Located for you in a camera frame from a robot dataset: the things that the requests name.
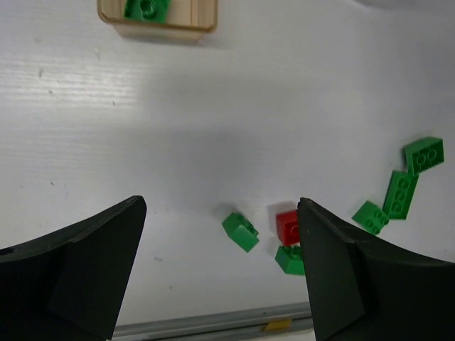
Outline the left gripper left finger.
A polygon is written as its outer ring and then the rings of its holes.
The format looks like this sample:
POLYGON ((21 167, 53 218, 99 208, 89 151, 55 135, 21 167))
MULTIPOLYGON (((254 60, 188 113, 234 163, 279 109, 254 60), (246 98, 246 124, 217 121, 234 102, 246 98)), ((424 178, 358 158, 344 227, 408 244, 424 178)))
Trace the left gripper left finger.
POLYGON ((144 228, 135 195, 1 250, 2 340, 109 340, 144 228))

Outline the wooden box container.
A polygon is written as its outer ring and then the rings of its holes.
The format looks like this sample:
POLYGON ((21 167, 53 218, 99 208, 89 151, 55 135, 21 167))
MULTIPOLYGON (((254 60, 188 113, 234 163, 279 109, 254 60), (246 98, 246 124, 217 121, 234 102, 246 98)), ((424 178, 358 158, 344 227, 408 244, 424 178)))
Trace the wooden box container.
POLYGON ((123 38, 195 43, 218 25, 217 1, 98 1, 100 19, 123 38))

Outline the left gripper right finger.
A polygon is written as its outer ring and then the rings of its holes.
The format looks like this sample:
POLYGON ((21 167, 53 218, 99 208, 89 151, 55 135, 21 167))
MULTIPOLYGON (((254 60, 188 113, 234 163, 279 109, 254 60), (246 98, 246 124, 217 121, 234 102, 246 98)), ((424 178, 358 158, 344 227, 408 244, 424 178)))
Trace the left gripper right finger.
POLYGON ((454 264, 408 251, 308 198, 297 207, 317 340, 453 340, 454 264))

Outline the green notched lego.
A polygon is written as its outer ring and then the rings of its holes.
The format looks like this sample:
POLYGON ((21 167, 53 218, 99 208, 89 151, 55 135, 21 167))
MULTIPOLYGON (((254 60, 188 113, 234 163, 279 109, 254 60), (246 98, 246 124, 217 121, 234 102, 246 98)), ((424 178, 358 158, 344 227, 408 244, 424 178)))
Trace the green notched lego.
POLYGON ((243 251, 249 253, 259 242, 259 232, 240 212, 232 212, 222 222, 227 236, 243 251))

